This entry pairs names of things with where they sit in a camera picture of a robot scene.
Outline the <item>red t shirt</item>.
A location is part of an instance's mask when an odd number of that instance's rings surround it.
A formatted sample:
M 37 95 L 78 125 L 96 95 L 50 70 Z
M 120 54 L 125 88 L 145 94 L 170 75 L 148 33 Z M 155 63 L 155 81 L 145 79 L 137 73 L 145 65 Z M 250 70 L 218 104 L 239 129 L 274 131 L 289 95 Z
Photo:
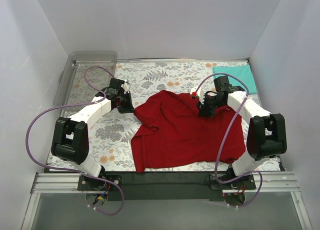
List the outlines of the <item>red t shirt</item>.
M 187 93 L 163 90 L 135 109 L 141 122 L 131 140 L 136 172 L 216 161 L 235 111 L 226 106 L 200 117 L 197 102 Z

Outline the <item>clear plastic bin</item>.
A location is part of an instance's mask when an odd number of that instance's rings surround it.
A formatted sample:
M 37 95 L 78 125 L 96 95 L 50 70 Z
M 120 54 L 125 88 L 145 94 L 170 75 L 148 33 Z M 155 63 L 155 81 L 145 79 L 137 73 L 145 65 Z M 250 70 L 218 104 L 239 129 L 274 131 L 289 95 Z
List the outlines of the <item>clear plastic bin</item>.
M 110 50 L 71 53 L 59 77 L 53 105 L 90 102 L 99 90 L 109 86 L 117 58 L 118 54 Z

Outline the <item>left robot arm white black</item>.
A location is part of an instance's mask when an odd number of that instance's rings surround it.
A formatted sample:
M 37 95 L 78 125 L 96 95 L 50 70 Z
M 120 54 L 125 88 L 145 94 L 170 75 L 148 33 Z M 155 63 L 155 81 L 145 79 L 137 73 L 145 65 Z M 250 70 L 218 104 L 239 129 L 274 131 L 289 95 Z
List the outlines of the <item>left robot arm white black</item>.
M 78 171 L 91 175 L 89 184 L 95 190 L 106 186 L 104 168 L 90 156 L 89 129 L 104 115 L 117 109 L 120 114 L 133 113 L 131 85 L 127 80 L 112 78 L 79 112 L 60 117 L 55 123 L 51 154 L 72 164 Z

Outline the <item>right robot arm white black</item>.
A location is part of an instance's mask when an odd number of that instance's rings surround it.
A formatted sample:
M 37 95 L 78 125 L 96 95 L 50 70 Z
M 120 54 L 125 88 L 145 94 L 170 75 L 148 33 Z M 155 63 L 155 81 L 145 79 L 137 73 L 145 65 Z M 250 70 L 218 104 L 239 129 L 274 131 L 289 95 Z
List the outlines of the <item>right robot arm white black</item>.
M 235 111 L 224 134 L 216 161 L 220 160 L 227 136 L 237 116 L 241 116 L 248 124 L 245 152 L 227 169 L 225 175 L 215 176 L 216 181 L 237 189 L 245 182 L 245 176 L 270 158 L 287 151 L 286 124 L 281 114 L 272 114 L 249 99 L 250 90 L 238 78 L 239 86 L 230 84 L 232 75 L 217 73 L 211 75 L 216 92 L 204 92 L 199 84 L 190 91 L 190 96 L 197 99 L 198 115 L 212 117 L 220 107 L 228 107 Z

